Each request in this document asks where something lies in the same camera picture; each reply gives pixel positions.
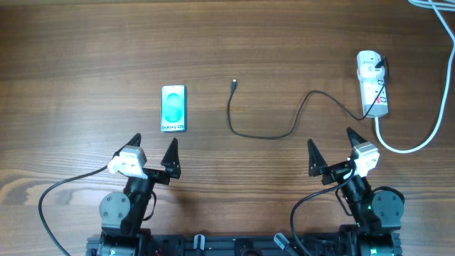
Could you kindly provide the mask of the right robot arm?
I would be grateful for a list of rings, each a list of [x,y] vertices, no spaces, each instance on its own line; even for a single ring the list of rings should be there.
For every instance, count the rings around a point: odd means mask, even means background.
[[[307,233],[301,239],[312,255],[403,254],[400,234],[405,197],[388,186],[371,188],[367,174],[380,158],[378,148],[347,128],[352,152],[347,160],[329,166],[313,140],[308,140],[309,175],[321,176],[322,184],[337,183],[336,198],[354,225],[341,225],[336,233]]]

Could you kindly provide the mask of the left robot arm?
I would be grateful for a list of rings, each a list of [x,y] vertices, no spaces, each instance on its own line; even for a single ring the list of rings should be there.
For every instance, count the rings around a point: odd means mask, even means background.
[[[178,140],[174,138],[161,165],[164,170],[148,169],[144,150],[140,147],[140,133],[117,150],[108,163],[111,174],[121,173],[127,183],[121,192],[109,193],[99,206],[102,233],[98,241],[87,244],[87,255],[155,255],[151,231],[141,226],[153,213],[146,214],[150,200],[156,200],[154,186],[169,185],[179,179],[181,165],[178,157]]]

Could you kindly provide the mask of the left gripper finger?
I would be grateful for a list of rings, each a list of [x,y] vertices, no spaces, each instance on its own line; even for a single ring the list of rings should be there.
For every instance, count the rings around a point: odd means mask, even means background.
[[[170,143],[163,159],[161,160],[161,165],[165,168],[165,172],[171,178],[180,179],[181,165],[178,157],[177,138],[173,138],[172,142]]]
[[[126,146],[140,146],[141,144],[141,134],[136,133],[124,146],[122,146],[120,149],[118,149],[113,156],[119,156],[119,153],[121,150],[123,150],[124,147]]]

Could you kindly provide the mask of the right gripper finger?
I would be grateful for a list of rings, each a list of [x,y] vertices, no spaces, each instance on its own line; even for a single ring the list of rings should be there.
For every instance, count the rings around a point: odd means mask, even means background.
[[[348,135],[348,139],[349,139],[350,145],[352,147],[367,142],[366,139],[364,139],[362,136],[360,136],[359,133],[357,133],[351,127],[348,127],[346,129],[346,131],[347,131],[347,135]]]
[[[309,176],[323,175],[328,167],[325,159],[312,139],[309,139],[307,144],[309,150]]]

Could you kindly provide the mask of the teal Galaxy smartphone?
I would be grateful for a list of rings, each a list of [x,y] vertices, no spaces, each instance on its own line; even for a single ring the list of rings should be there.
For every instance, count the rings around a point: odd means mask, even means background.
[[[161,131],[186,131],[185,85],[165,85],[161,88]]]

